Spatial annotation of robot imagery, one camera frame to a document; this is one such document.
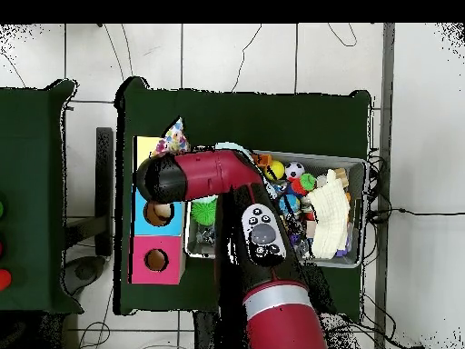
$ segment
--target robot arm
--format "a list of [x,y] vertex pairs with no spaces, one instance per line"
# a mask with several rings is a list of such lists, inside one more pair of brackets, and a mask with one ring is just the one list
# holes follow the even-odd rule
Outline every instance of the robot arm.
[[[220,312],[234,301],[245,308],[252,349],[327,349],[301,266],[260,172],[245,155],[236,150],[164,154],[141,164],[136,183],[142,197],[161,204],[219,195]],[[231,294],[234,287],[237,296]],[[239,316],[230,317],[240,322]]]

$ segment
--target plastic bin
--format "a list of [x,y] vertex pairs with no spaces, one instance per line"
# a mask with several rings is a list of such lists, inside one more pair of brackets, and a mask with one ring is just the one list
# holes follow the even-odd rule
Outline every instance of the plastic bin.
[[[349,179],[348,192],[351,195],[351,210],[349,222],[353,223],[351,250],[342,257],[332,259],[306,258],[301,264],[315,263],[319,266],[338,268],[354,268],[361,263],[365,246],[366,216],[368,212],[368,190],[370,184],[370,166],[363,159],[344,158],[338,156],[305,155],[293,153],[277,153],[270,151],[255,151],[257,154],[269,154],[272,159],[289,162],[300,162],[305,171],[315,177],[326,174],[328,169],[344,168]],[[191,204],[187,205],[184,248],[192,257],[214,258],[214,247],[198,242],[199,225],[191,218]]]

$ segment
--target green spiky ball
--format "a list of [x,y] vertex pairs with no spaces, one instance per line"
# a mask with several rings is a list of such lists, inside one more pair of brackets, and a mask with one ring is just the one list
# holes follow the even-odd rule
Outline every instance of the green spiky ball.
[[193,202],[191,213],[193,219],[199,224],[210,226],[214,224],[216,216],[216,199],[209,203]]

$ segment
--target dark green surface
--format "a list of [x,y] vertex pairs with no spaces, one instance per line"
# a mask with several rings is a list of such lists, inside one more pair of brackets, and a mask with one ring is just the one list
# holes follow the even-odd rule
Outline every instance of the dark green surface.
[[81,312],[61,288],[64,250],[60,118],[71,81],[45,90],[0,89],[0,268],[11,272],[0,310]]
[[[370,95],[217,94],[194,90],[149,90],[143,79],[128,79],[120,88],[117,151],[124,139],[122,250],[130,234],[133,137],[159,136],[181,116],[192,145],[235,142],[255,150],[366,158]],[[120,303],[131,309],[216,309],[213,261],[188,258],[181,283],[147,285],[127,283],[127,253],[122,253]],[[331,295],[341,313],[358,319],[360,269],[325,268]]]

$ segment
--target pink block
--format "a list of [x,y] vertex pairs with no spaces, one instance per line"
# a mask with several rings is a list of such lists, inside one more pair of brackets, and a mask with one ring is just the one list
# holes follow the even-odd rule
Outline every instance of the pink block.
[[[138,235],[134,237],[133,284],[179,284],[184,270],[183,238],[169,235]],[[161,249],[168,255],[168,265],[161,272],[145,265],[145,255]]]

